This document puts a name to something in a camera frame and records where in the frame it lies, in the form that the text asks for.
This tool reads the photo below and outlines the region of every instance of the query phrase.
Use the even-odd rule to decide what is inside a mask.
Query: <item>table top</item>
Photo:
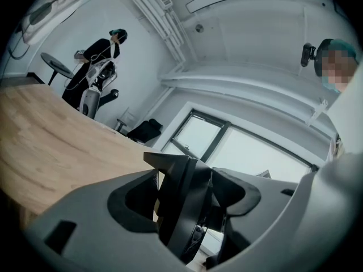
[[[43,61],[50,66],[53,70],[60,73],[61,75],[65,76],[66,78],[73,78],[74,74],[70,69],[68,69],[63,63],[61,63],[56,58],[52,57],[50,54],[42,52],[40,54]]]
[[[0,188],[35,214],[70,191],[152,169],[137,144],[82,115],[51,87],[0,90]]]

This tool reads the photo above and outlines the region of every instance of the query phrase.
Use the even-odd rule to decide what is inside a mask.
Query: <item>black window frame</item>
[[[182,132],[183,128],[186,126],[186,124],[188,123],[188,121],[192,117],[199,118],[201,120],[204,120],[204,121],[206,121],[206,122],[208,122],[210,124],[216,125],[216,126],[218,126],[218,127],[221,128],[219,130],[218,134],[216,135],[216,137],[214,137],[213,141],[211,142],[211,144],[209,145],[209,147],[204,152],[204,154],[203,154],[203,156],[201,158],[199,158],[198,156],[196,156],[195,154],[193,154],[193,152],[191,152],[189,149],[185,148],[180,142],[178,142],[178,140],[176,140],[177,136],[180,134],[180,132]],[[302,162],[303,164],[305,164],[306,166],[308,166],[310,168],[310,172],[316,172],[319,169],[316,165],[311,164],[309,161],[305,160],[304,158],[301,158],[297,154],[295,154],[295,153],[291,152],[290,150],[288,150],[288,149],[280,146],[277,143],[272,142],[269,139],[266,139],[266,138],[264,138],[264,137],[262,137],[260,135],[257,135],[257,134],[255,134],[255,133],[253,133],[253,132],[251,132],[249,130],[246,130],[246,129],[240,127],[240,126],[233,125],[229,121],[222,120],[220,118],[214,117],[214,116],[209,115],[209,114],[204,113],[204,112],[200,112],[200,111],[195,110],[195,109],[192,109],[189,112],[189,114],[185,117],[185,119],[183,120],[183,122],[175,130],[175,132],[173,133],[172,137],[164,145],[164,147],[162,148],[162,150],[164,150],[169,143],[173,143],[173,145],[176,148],[178,148],[185,155],[189,155],[190,157],[200,159],[202,162],[206,163],[207,160],[212,155],[212,153],[214,152],[214,150],[216,150],[218,144],[220,143],[220,141],[222,140],[223,136],[226,134],[228,128],[230,128],[230,127],[235,128],[235,129],[238,129],[238,130],[244,132],[245,134],[251,135],[251,136],[255,137],[256,139],[259,139],[259,140],[261,140],[261,141],[269,144],[270,146],[273,146],[273,147],[277,148],[278,150],[282,151],[283,153],[286,153],[289,156],[291,156],[291,157],[299,160],[300,162]]]

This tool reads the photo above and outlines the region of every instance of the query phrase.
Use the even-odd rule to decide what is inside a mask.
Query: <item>black office chair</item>
[[[144,121],[140,126],[130,131],[126,136],[135,142],[146,143],[161,134],[163,125],[155,119]]]

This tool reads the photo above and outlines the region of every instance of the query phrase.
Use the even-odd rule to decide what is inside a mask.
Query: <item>baseboard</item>
[[[37,81],[38,81],[38,83],[40,83],[40,84],[45,84],[42,80],[41,80],[41,78],[39,78],[35,73],[28,73],[27,74],[27,76],[28,77],[32,77],[32,78],[35,78]]]

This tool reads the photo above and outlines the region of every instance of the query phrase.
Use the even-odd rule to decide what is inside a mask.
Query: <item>light wood surface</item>
[[[0,91],[0,187],[40,214],[87,184],[152,169],[137,144],[77,112],[44,84]]]

